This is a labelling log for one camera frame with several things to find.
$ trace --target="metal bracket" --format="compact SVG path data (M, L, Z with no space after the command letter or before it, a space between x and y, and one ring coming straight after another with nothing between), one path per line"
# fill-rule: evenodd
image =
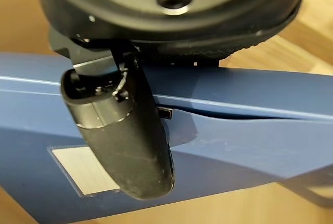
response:
M56 53L69 58L79 75L102 76L118 71L110 49L87 49L51 28L50 47Z

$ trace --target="blue metal frame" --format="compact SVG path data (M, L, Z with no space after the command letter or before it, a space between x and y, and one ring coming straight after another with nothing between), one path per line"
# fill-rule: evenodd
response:
M0 185L40 223L68 223L281 181L333 164L333 77L145 67L164 120L176 185L137 201L80 197L50 155L84 146L59 92L58 56L0 55Z

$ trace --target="wooden floor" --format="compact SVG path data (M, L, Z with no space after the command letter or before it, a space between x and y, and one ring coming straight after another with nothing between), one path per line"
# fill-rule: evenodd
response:
M37 0L0 0L0 10L0 51L50 53ZM333 0L304 0L297 20L279 36L221 65L333 75ZM0 189L0 223L35 221ZM329 224L333 209L319 208L273 183L81 222L90 223Z

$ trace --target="white label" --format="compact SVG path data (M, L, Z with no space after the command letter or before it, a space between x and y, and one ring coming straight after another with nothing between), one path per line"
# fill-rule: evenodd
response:
M57 149L52 153L84 195L119 189L89 147Z

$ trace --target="blue painted surface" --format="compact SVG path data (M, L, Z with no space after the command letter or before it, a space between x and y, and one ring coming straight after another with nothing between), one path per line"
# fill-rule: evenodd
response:
M85 145L59 93L58 81L70 67L62 57L0 56L0 184L40 223L129 212L333 164L333 77L146 68L157 103L182 109L164 121L175 189L147 202L114 191L80 197L48 151ZM282 119L221 119L224 114Z

